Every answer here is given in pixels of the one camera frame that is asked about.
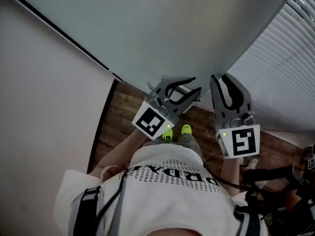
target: person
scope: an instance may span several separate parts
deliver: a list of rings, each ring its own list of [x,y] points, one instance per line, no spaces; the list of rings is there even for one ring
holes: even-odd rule
[[[203,167],[204,158],[191,127],[183,126],[177,143],[171,129],[162,140],[141,147],[145,140],[146,135],[136,129],[90,174],[65,172],[54,207],[61,234],[72,235],[69,224],[73,224],[74,201],[86,189],[100,187],[106,204],[119,189],[127,172],[122,171],[128,168],[123,190],[104,215],[103,235],[238,235],[241,222],[233,215],[231,197],[239,190],[218,183]],[[239,184],[239,165],[239,158],[224,160],[220,177]]]

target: gray wall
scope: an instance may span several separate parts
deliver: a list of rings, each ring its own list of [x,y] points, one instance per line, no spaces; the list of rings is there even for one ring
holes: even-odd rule
[[[86,172],[113,78],[11,0],[0,0],[0,234],[56,236],[66,169]]]

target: wooden floor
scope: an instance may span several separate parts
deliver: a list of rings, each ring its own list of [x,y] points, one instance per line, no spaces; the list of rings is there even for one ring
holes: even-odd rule
[[[111,101],[101,135],[97,144],[93,168],[110,150],[122,142],[135,129],[131,124],[145,93],[125,83],[118,83]],[[220,153],[219,144],[214,136],[212,121],[215,114],[198,107],[192,107],[180,118],[173,128],[174,140],[181,133],[184,124],[192,127],[192,134],[198,141],[205,159]],[[299,166],[303,150],[283,140],[261,132],[260,155],[257,168],[274,169],[294,164]],[[245,165],[252,157],[245,158]],[[221,171],[223,158],[215,157],[209,167],[215,174]]]

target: black and white square marker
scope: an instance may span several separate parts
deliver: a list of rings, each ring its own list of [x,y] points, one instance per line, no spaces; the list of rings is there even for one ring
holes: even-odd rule
[[[150,136],[154,136],[164,122],[165,120],[159,114],[148,108],[136,122],[136,125]]]
[[[234,155],[245,155],[256,152],[253,128],[233,130],[232,139]]]
[[[315,158],[309,160],[309,170],[315,168]]]

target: white t-shirt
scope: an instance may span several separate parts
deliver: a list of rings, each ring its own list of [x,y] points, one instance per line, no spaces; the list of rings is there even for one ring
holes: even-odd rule
[[[234,202],[203,168],[191,149],[170,144],[143,147],[130,163],[119,224],[120,236],[146,236],[165,228],[194,230],[205,236],[235,236],[241,223]],[[101,186],[104,203],[118,190],[118,174],[105,182],[77,171],[66,171],[56,197],[54,216],[68,234],[71,205],[87,188]],[[106,235],[118,198],[105,214]]]

